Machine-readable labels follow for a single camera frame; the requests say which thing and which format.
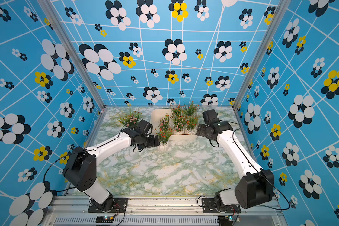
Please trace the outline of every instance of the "ventilation grille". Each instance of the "ventilation grille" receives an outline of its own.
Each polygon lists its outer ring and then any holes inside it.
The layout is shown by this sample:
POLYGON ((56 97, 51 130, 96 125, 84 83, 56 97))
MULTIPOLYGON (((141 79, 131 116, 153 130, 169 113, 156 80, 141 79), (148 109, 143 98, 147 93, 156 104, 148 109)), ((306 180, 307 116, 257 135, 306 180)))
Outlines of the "ventilation grille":
MULTIPOLYGON (((99 225, 117 225, 123 215, 117 216, 113 223, 97 223, 99 225)), ((73 217, 61 216, 55 219, 54 225, 95 225, 96 216, 73 217)), ((121 225, 219 225, 217 216, 128 216, 121 225)))

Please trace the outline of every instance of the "metal bracket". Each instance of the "metal bracket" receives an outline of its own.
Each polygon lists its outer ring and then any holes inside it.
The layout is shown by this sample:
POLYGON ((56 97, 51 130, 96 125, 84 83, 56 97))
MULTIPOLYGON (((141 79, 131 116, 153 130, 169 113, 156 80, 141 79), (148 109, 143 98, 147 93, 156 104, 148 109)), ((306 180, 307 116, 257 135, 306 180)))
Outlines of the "metal bracket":
POLYGON ((230 205, 229 210, 226 212, 219 212, 216 209, 215 199, 214 198, 202 198, 202 211, 203 213, 241 213, 241 209, 237 205, 230 205))

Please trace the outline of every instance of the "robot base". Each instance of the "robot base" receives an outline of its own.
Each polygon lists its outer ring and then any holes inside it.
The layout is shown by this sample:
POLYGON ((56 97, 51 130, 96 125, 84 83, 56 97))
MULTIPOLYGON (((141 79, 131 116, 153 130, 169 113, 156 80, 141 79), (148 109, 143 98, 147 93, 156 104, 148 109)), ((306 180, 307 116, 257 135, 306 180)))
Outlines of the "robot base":
MULTIPOLYGON (((127 210, 127 204, 128 204, 128 198, 113 198, 113 205, 118 204, 119 205, 119 212, 120 213, 124 213, 127 210)), ((102 210, 98 209, 95 204, 93 203, 95 202, 93 199, 90 200, 90 205, 89 205, 89 209, 88 209, 88 213, 103 213, 102 210)), ((110 209, 108 212, 106 213, 116 213, 117 209, 110 209)))

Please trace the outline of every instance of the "white flower pot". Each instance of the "white flower pot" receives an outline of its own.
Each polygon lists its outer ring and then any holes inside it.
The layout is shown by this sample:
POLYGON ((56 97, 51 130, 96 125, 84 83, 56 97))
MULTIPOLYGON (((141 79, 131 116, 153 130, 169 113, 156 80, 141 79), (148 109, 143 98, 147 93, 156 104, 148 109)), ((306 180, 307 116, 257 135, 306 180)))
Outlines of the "white flower pot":
POLYGON ((197 133, 197 126, 193 128, 193 130, 186 128, 186 135, 196 135, 196 133, 197 133))
POLYGON ((159 151, 167 151, 167 149, 168 149, 168 142, 165 143, 165 144, 160 143, 157 148, 158 148, 159 151))

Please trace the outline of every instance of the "white tray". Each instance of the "white tray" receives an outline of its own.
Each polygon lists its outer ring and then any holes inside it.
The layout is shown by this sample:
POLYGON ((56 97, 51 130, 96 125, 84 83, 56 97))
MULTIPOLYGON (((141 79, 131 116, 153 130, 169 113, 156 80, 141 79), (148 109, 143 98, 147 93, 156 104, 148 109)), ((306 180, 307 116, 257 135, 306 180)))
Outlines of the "white tray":
MULTIPOLYGON (((169 115, 169 117, 172 116, 172 110, 170 108, 161 108, 161 109, 154 109, 151 114, 151 124, 153 125, 153 131, 152 134, 156 135, 156 131, 154 129, 158 130, 159 126, 159 120, 163 118, 166 114, 169 115)), ((169 124, 172 127, 174 124, 171 119, 169 119, 169 124)), ((169 139, 170 140, 194 140, 197 138, 197 135, 172 135, 169 139)))

